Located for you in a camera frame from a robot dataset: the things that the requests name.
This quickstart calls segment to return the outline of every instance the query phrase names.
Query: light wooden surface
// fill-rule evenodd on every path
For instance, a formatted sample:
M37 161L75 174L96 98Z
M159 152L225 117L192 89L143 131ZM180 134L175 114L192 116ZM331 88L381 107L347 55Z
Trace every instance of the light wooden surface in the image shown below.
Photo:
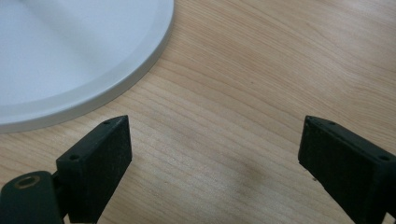
M88 131L126 114L134 160L99 223L351 223L297 160L304 116L396 154L395 102L394 0L176 0L167 49L130 90L0 135L0 185L54 172Z

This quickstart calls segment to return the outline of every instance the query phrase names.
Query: wooden table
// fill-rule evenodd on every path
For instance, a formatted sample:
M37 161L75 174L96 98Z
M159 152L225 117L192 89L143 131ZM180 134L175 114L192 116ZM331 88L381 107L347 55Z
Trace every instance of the wooden table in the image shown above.
M122 96L0 135L0 185L128 115L134 159L99 223L351 223L297 160L304 116L396 154L395 103L394 0L176 0L165 52Z

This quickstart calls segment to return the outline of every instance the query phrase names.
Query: screw hole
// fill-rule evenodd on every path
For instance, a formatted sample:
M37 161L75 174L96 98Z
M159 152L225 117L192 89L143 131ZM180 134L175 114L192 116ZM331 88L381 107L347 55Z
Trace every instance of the screw hole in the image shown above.
M383 161L390 161L390 158L387 156L380 156L379 159L381 159Z
M27 189L34 186L36 183L38 183L38 181L40 181L40 176L38 175L26 176L15 183L14 187L16 189Z
M70 161L76 161L79 159L79 155L71 155L69 159Z

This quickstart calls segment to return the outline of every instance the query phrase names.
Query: white plastic disc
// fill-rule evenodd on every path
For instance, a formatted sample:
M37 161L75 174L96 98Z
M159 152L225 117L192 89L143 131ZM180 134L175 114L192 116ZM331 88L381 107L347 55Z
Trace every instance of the white plastic disc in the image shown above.
M173 0L1 0L0 133L76 118L160 57Z

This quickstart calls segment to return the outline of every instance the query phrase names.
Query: black plastic part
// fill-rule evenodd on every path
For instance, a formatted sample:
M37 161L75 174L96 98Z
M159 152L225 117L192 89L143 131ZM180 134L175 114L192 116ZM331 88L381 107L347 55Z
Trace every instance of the black plastic part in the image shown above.
M33 172L5 184L1 191L0 223L64 223L51 174Z
M97 222L131 160L129 122L123 116L98 125L56 161L57 179L70 190L71 222Z
M65 217L71 207L70 200L70 188L66 185L62 185L59 181L59 174L55 172L52 175L53 187L55 190L56 198L58 199L58 209L61 213L61 217Z
M307 116L298 155L356 223L395 216L396 157L348 129Z

